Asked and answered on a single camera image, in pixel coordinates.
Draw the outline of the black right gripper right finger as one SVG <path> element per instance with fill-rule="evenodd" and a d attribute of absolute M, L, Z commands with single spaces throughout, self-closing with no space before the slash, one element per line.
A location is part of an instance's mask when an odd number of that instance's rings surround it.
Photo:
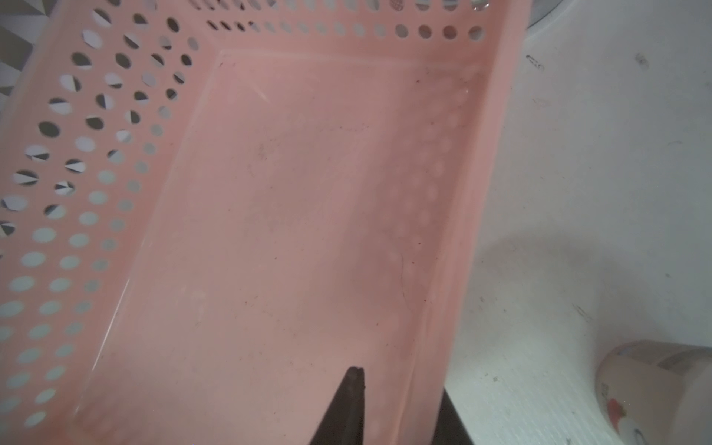
<path fill-rule="evenodd" d="M 474 445 L 467 428 L 446 391 L 442 393 L 432 445 Z"/>

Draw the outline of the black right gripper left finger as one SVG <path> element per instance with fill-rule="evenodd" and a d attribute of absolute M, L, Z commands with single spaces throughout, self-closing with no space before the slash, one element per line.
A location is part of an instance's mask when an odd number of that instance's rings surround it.
<path fill-rule="evenodd" d="M 350 367 L 320 422 L 311 445 L 363 445 L 365 371 Z"/>

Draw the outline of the beige yogurt cup red print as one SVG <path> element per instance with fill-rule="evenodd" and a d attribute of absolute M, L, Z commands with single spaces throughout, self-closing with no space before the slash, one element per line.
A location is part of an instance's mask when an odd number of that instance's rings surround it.
<path fill-rule="evenodd" d="M 595 379 L 624 444 L 711 442 L 711 348 L 640 340 L 611 350 Z"/>

